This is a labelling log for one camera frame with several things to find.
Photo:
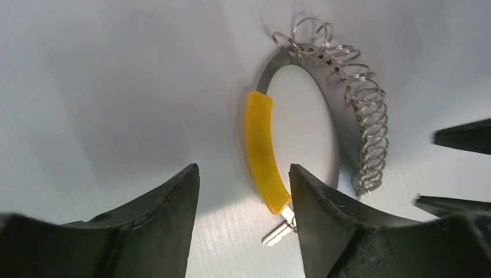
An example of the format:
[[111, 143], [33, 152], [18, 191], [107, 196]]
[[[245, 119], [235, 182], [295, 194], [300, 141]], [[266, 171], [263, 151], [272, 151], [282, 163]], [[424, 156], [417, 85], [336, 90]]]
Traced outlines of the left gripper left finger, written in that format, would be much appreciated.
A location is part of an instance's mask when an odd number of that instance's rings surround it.
[[185, 277], [200, 190], [192, 163], [89, 221], [1, 214], [2, 277]]

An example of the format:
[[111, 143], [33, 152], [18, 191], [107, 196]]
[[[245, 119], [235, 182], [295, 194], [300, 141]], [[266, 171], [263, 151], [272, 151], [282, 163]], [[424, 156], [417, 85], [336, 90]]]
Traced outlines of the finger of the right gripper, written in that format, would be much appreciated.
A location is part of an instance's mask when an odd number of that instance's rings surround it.
[[490, 118], [438, 130], [433, 144], [490, 155]]
[[490, 212], [490, 203], [488, 202], [448, 197], [418, 196], [414, 200], [414, 206], [440, 218], [453, 213]]

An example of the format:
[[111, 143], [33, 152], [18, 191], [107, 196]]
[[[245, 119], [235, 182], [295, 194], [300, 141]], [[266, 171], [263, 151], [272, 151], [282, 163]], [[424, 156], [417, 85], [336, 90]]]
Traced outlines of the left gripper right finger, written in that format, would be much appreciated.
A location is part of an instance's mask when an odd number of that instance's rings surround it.
[[306, 277], [489, 277], [490, 212], [420, 222], [363, 204], [290, 167]]

